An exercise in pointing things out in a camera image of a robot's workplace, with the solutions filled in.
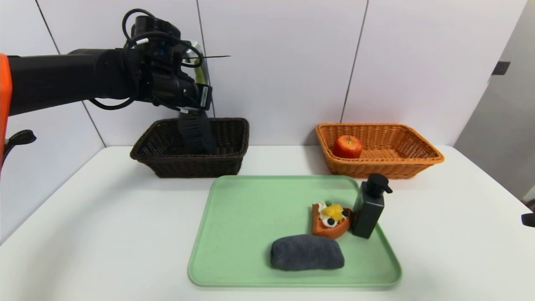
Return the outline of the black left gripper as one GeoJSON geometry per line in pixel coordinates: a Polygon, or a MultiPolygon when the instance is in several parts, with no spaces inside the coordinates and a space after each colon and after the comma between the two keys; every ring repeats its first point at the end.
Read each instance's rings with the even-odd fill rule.
{"type": "Polygon", "coordinates": [[[178,85],[173,105],[207,111],[212,105],[212,87],[208,85],[203,72],[196,72],[195,78],[181,73],[174,77],[178,85]]]}

